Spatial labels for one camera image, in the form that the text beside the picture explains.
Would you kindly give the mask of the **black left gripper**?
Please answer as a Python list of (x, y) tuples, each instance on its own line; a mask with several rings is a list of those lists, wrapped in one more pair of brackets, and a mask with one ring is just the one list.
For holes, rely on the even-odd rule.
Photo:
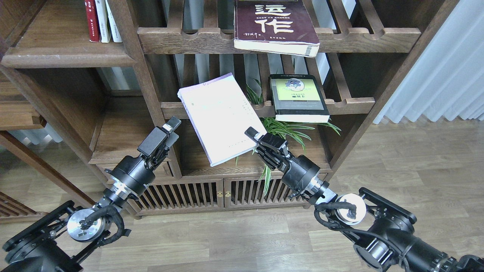
[(154, 170), (167, 157), (178, 140), (174, 132), (182, 121), (172, 116), (163, 127), (155, 127), (138, 146), (138, 157), (126, 156), (110, 171), (115, 183), (112, 194), (118, 197), (140, 196), (155, 179)]

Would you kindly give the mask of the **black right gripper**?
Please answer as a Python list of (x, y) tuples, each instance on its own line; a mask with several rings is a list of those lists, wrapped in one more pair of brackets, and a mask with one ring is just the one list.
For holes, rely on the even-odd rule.
[(328, 198), (328, 183), (318, 178), (320, 167), (304, 155), (295, 157), (286, 140), (269, 133), (263, 135), (252, 126), (244, 134), (256, 142), (256, 152), (266, 166), (283, 173), (281, 181), (292, 190), (291, 198)]

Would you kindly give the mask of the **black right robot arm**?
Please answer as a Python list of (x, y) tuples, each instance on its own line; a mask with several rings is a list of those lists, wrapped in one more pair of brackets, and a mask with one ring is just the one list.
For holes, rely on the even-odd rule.
[(369, 267), (379, 272), (396, 264), (406, 272), (483, 271), (482, 258), (464, 255), (456, 260), (414, 236), (415, 215), (377, 193), (362, 187), (357, 194), (338, 196), (318, 178), (318, 165), (303, 155), (295, 157), (283, 138), (252, 127), (245, 134), (255, 141), (265, 164), (283, 172), (282, 181), (292, 196), (307, 200), (320, 224), (351, 240)]

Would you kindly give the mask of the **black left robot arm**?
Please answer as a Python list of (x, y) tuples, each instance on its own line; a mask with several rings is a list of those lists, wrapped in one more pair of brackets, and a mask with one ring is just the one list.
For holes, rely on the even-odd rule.
[(107, 173), (111, 188), (89, 208), (69, 200), (10, 238), (4, 245), (6, 272), (81, 272), (81, 262), (97, 248), (129, 236), (121, 211), (138, 200), (155, 179), (154, 170), (167, 157), (179, 136), (180, 119), (156, 126), (138, 146), (138, 157), (126, 156)]

